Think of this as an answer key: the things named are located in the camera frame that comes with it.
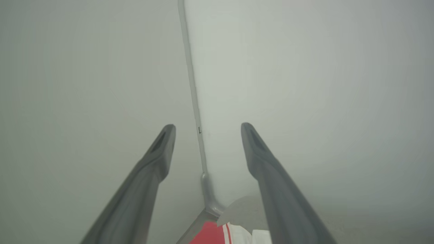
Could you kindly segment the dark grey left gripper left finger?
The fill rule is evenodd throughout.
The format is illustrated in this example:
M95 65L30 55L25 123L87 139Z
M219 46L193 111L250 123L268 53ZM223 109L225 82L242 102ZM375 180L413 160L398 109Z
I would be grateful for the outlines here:
M163 127L82 240L83 244L145 244L159 184L169 174L176 127Z

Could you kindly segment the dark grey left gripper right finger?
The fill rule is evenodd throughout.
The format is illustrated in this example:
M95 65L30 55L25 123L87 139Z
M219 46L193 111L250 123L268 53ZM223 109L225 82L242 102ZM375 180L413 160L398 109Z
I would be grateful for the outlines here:
M256 179L274 244L335 244L336 241L250 123L241 125L248 170Z

